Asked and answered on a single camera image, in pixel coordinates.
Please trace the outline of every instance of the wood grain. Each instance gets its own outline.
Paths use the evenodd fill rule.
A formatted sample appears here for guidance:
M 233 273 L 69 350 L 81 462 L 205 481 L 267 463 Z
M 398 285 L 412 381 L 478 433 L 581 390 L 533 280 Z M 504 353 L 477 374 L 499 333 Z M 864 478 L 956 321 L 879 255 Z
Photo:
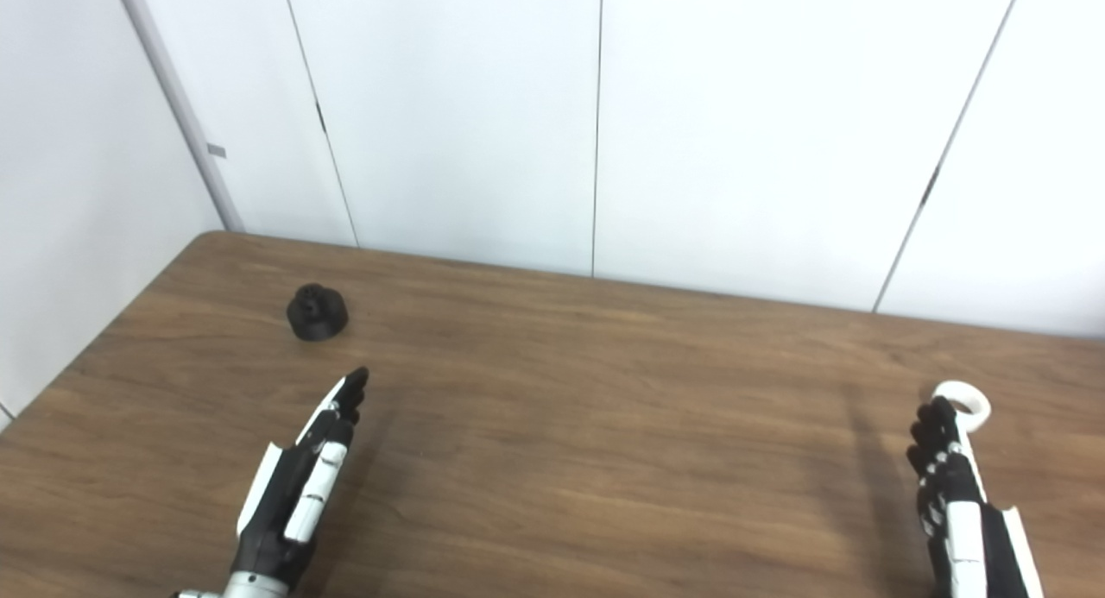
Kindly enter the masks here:
M 323 344 L 309 281 L 349 304 Z M 213 233 L 0 434 L 0 596 L 221 589 L 264 445 L 361 364 L 299 596 L 920 598 L 904 450 L 947 378 L 1049 597 L 1105 587 L 1101 344 Z

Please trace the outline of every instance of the robotic arm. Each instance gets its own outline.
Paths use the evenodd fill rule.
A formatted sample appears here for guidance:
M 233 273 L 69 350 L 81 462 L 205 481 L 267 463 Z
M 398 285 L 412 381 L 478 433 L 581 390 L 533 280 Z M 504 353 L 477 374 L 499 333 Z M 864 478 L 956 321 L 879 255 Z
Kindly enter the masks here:
M 285 598 L 315 552 L 315 528 L 337 481 L 360 418 L 368 369 L 361 367 L 330 389 L 295 445 L 269 443 L 238 516 L 238 553 L 221 598 Z M 180 591 L 178 598 L 220 598 Z
M 917 444 L 906 455 L 919 478 L 917 513 L 937 598 L 1043 598 L 1021 515 L 987 501 L 968 438 L 990 410 L 977 388 L 947 381 L 917 410 L 909 430 Z

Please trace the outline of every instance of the black knob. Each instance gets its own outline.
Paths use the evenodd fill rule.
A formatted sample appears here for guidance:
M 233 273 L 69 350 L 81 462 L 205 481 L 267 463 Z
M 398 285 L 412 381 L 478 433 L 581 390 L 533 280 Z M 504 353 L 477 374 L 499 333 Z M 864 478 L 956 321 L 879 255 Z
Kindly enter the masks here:
M 287 304 L 292 332 L 304 342 L 323 342 L 339 334 L 349 322 L 345 301 L 336 290 L 308 283 Z

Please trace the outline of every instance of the white handle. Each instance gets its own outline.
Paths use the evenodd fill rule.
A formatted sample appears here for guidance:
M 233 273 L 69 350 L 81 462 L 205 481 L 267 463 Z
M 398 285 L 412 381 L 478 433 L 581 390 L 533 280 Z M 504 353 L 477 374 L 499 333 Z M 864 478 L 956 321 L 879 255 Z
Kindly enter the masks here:
M 972 433 L 990 418 L 990 400 L 986 399 L 978 387 L 961 380 L 946 380 L 936 386 L 933 397 L 943 397 L 967 408 L 967 411 L 956 409 L 956 424 L 964 432 Z

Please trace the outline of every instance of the white wall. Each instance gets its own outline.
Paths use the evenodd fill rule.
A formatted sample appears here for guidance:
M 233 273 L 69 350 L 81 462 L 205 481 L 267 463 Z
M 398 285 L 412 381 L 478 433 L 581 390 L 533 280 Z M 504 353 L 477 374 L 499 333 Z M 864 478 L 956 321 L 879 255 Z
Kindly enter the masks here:
M 18 413 L 221 225 L 119 0 L 0 0 L 0 401 Z
M 591 272 L 599 0 L 291 0 L 365 246 Z
M 597 276 L 871 311 L 1009 0 L 603 0 Z
M 131 0 L 250 233 L 354 245 L 287 0 Z
M 1105 338 L 1105 0 L 1017 0 L 880 313 Z

